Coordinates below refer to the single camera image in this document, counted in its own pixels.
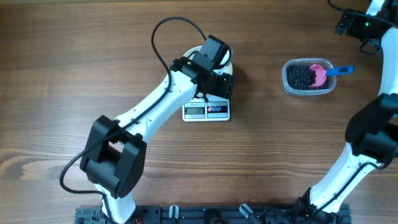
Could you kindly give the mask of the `pink scoop blue handle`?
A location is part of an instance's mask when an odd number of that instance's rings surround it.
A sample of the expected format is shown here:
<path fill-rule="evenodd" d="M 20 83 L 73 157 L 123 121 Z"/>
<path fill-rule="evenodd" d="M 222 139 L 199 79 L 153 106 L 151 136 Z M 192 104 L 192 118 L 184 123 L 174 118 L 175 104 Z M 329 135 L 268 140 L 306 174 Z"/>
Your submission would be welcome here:
<path fill-rule="evenodd" d="M 315 72 L 315 83 L 311 85 L 311 87 L 320 87 L 322 86 L 328 77 L 338 76 L 338 75 L 348 75 L 355 71 L 355 67 L 353 65 L 347 65 L 342 67 L 335 67 L 329 70 L 325 70 L 321 65 L 313 64 L 309 67 L 309 69 Z"/>

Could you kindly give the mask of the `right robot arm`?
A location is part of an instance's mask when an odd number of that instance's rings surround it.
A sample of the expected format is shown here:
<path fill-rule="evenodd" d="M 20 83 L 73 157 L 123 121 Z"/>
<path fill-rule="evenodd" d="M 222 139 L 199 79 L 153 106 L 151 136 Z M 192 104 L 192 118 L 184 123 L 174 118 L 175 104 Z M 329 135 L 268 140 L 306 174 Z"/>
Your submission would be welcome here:
<path fill-rule="evenodd" d="M 358 111 L 345 131 L 345 148 L 326 176 L 299 197 L 292 210 L 297 223 L 338 223 L 343 200 L 372 170 L 397 158 L 397 1 L 371 1 L 366 12 L 343 9 L 335 32 L 359 39 L 383 52 L 378 96 Z"/>

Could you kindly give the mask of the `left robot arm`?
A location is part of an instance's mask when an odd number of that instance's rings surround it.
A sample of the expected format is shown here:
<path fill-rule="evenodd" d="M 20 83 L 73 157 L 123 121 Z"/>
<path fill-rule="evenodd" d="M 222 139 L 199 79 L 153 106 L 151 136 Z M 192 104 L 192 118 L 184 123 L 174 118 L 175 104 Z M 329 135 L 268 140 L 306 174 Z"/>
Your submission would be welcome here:
<path fill-rule="evenodd" d="M 131 110 L 92 125 L 80 169 L 99 193 L 105 223 L 127 223 L 136 210 L 132 190 L 144 169 L 147 143 L 177 111 L 183 120 L 227 121 L 234 77 L 233 51 L 209 35 L 167 67 L 163 82 Z"/>

